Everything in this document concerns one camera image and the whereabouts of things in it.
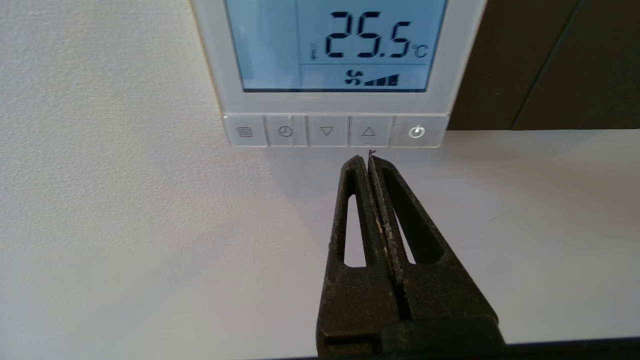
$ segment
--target fan icon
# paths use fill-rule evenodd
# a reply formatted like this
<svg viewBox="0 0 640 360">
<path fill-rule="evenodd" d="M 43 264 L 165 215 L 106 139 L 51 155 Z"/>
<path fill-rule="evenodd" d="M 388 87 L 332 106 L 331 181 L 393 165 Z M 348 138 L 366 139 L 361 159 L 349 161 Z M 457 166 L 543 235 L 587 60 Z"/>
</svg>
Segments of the fan icon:
<svg viewBox="0 0 640 360">
<path fill-rule="evenodd" d="M 360 79 L 358 79 L 358 77 L 362 75 L 362 71 L 349 70 L 347 71 L 347 76 L 349 77 L 349 79 L 345 79 L 344 82 L 349 85 L 351 83 L 353 83 L 354 85 L 360 85 Z"/>
</svg>

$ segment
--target button panel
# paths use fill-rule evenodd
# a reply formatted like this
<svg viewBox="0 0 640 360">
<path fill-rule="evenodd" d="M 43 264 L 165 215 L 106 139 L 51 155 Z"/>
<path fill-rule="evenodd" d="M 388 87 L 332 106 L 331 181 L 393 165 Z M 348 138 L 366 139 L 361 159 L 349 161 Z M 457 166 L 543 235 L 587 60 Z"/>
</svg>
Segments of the button panel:
<svg viewBox="0 0 640 360">
<path fill-rule="evenodd" d="M 448 115 L 224 116 L 229 142 L 250 147 L 438 147 Z"/>
</svg>

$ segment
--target thermostat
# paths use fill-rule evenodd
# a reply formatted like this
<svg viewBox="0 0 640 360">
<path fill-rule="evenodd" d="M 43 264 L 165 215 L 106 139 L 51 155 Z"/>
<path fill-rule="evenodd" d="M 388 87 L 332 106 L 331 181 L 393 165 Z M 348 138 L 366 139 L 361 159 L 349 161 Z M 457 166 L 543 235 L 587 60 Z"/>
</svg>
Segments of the thermostat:
<svg viewBox="0 0 640 360">
<path fill-rule="evenodd" d="M 192 0 L 235 146 L 438 147 L 486 0 Z"/>
</svg>

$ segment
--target up arrow button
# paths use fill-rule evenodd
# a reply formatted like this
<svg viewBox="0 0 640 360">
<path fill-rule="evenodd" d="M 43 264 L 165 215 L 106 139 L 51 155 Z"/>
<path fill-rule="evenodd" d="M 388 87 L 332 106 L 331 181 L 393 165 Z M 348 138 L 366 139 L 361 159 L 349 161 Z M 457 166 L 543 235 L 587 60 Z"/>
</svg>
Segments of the up arrow button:
<svg viewBox="0 0 640 360">
<path fill-rule="evenodd" d="M 352 147 L 386 147 L 392 117 L 354 116 L 351 117 Z"/>
</svg>

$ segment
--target white thermostat frame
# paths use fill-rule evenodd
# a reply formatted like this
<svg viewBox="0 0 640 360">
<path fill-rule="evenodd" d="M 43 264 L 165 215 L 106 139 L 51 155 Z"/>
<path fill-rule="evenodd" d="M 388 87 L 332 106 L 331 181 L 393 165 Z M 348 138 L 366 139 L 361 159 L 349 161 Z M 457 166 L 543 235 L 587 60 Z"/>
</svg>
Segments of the white thermostat frame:
<svg viewBox="0 0 640 360">
<path fill-rule="evenodd" d="M 447 1 L 426 92 L 260 93 L 243 92 L 225 0 L 191 2 L 218 105 L 224 115 L 448 116 L 486 5 L 486 0 Z"/>
</svg>

